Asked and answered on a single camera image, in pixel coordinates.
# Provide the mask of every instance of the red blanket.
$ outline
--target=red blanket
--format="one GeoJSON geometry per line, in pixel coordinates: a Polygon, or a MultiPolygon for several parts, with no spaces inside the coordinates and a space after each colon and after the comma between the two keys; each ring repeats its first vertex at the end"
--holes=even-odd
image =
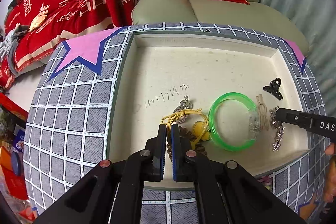
{"type": "MultiPolygon", "coordinates": [[[[6,33],[17,23],[30,25],[41,11],[46,21],[20,41],[14,54],[16,70],[50,55],[59,42],[111,27],[132,24],[131,12],[137,0],[24,0],[7,19],[6,33]]],[[[5,59],[0,65],[0,85],[9,88],[14,76],[5,59]]]]}

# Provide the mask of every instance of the white tray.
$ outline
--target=white tray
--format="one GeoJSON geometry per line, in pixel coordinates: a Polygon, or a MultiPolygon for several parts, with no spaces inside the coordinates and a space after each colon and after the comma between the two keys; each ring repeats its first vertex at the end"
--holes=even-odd
{"type": "MultiPolygon", "coordinates": [[[[227,92],[243,93],[255,103],[261,93],[268,109],[278,105],[302,111],[286,62],[280,51],[271,47],[200,34],[138,34],[122,66],[111,116],[112,162],[143,149],[146,141],[157,135],[161,118],[171,114],[184,95],[189,96],[194,109],[201,107],[206,115],[212,103],[227,92]],[[282,101],[263,91],[263,86],[276,77],[282,80],[282,101]]],[[[201,120],[195,115],[181,126],[191,129],[201,120]]],[[[211,160],[236,160],[254,176],[286,165],[309,149],[307,132],[293,125],[286,125],[279,152],[272,151],[274,137],[275,130],[262,131],[256,143],[241,152],[222,150],[212,141],[204,146],[211,160]]],[[[145,186],[172,189],[193,184],[172,180],[172,164],[166,154],[164,180],[146,182],[145,186]]]]}

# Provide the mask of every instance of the pink star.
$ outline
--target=pink star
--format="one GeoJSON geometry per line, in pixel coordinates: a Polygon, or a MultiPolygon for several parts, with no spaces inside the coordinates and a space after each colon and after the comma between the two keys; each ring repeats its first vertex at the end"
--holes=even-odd
{"type": "Polygon", "coordinates": [[[75,61],[100,75],[104,41],[106,38],[116,35],[122,29],[124,28],[109,29],[64,41],[63,45],[67,52],[51,74],[50,79],[57,76],[64,68],[75,61]]]}
{"type": "Polygon", "coordinates": [[[305,65],[306,65],[306,59],[304,57],[304,55],[302,54],[302,52],[300,51],[299,47],[297,46],[297,44],[293,41],[289,41],[286,40],[286,43],[288,44],[288,46],[290,46],[293,50],[293,53],[295,55],[295,58],[297,60],[297,62],[299,63],[300,69],[301,69],[301,73],[303,73],[303,71],[305,70],[305,65]]]}

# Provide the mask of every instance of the gray grid fabric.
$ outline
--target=gray grid fabric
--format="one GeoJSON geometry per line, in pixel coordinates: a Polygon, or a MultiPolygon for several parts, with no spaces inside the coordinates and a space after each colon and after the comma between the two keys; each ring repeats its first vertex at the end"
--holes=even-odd
{"type": "MultiPolygon", "coordinates": [[[[30,132],[26,132],[24,167],[25,173],[31,175],[26,176],[26,184],[28,189],[33,189],[29,191],[29,198],[36,203],[39,212],[106,157],[114,86],[129,38],[132,32],[156,30],[206,31],[279,48],[288,62],[306,111],[325,115],[320,90],[309,66],[306,65],[301,73],[293,51],[284,40],[263,32],[205,23],[129,26],[105,41],[102,76],[75,62],[47,82],[64,55],[64,47],[60,44],[41,76],[27,122],[30,132]]],[[[330,159],[324,155],[330,144],[328,138],[310,134],[310,140],[308,153],[269,174],[273,180],[273,193],[295,212],[315,192],[317,200],[321,200],[325,168],[330,159]]],[[[193,195],[192,192],[145,190],[142,223],[196,223],[193,195]]]]}

